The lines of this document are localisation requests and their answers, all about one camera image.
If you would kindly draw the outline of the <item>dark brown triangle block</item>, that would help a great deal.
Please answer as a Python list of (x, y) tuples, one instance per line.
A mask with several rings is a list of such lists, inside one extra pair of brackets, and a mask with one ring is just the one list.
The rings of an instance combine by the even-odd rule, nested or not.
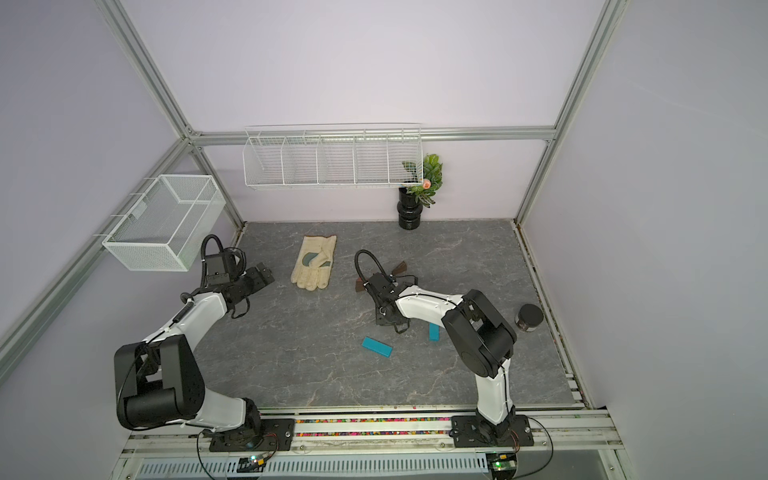
[(407, 271), (407, 264), (405, 261), (401, 261), (399, 264), (397, 264), (392, 270), (392, 275), (400, 275)]

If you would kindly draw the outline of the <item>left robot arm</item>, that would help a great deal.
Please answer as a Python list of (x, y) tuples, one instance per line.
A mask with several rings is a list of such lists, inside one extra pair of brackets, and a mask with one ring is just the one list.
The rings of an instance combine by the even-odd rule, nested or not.
[(194, 350), (216, 322), (233, 317), (241, 302), (274, 282), (269, 268), (254, 267), (238, 249), (206, 257), (201, 285), (181, 295), (182, 309), (144, 340), (114, 355), (116, 415), (128, 430), (189, 425), (215, 433), (262, 435), (254, 402), (209, 389)]

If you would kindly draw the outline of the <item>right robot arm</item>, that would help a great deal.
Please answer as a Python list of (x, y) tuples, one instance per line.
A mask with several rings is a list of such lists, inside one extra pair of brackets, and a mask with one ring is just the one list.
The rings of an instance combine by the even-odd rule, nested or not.
[(372, 298), (376, 323), (391, 326), (398, 334), (405, 332), (413, 320), (443, 328), (457, 356), (475, 375), (476, 427), (487, 438), (503, 438), (511, 433), (515, 405), (509, 368), (517, 336), (482, 292), (441, 294), (382, 273), (358, 279), (356, 290)]

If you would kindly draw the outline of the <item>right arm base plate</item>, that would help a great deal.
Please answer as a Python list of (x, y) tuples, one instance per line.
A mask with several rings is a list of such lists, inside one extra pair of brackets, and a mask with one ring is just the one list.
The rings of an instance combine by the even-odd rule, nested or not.
[(449, 436), (457, 448), (529, 447), (534, 445), (529, 418), (510, 414), (492, 424), (479, 413), (451, 418)]

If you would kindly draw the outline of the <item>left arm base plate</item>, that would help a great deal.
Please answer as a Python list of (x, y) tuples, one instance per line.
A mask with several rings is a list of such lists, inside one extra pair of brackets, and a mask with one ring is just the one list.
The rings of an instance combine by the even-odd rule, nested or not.
[(296, 422), (288, 418), (262, 419), (256, 428), (241, 426), (213, 433), (210, 452), (288, 451), (294, 438)]

